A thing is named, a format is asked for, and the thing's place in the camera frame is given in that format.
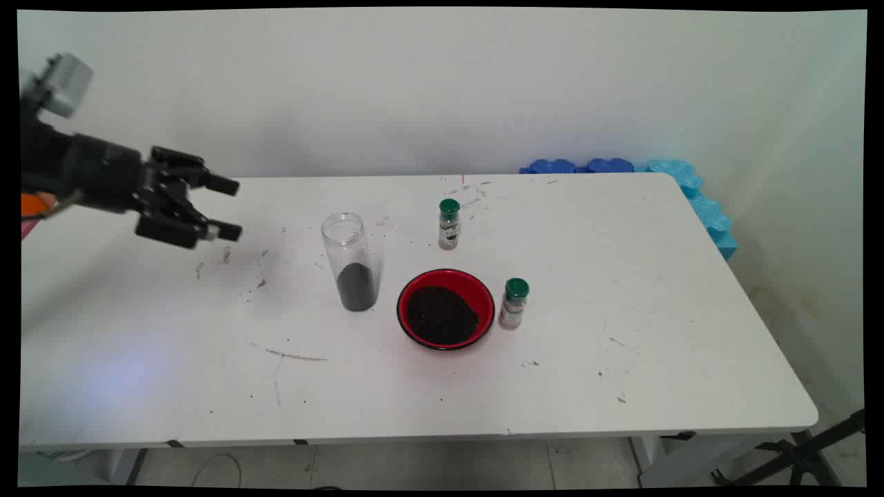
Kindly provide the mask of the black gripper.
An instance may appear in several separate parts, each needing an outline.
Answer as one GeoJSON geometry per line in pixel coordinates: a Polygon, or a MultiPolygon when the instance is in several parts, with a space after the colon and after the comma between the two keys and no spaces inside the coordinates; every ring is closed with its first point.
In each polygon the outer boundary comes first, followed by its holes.
{"type": "MultiPolygon", "coordinates": [[[[235,196],[240,183],[212,173],[189,153],[154,146],[148,161],[165,181],[235,196]]],[[[148,163],[139,151],[76,133],[68,148],[68,199],[101,211],[137,211],[135,234],[184,249],[199,242],[230,240],[243,233],[239,224],[208,218],[189,199],[189,188],[145,190],[148,163]]]]}

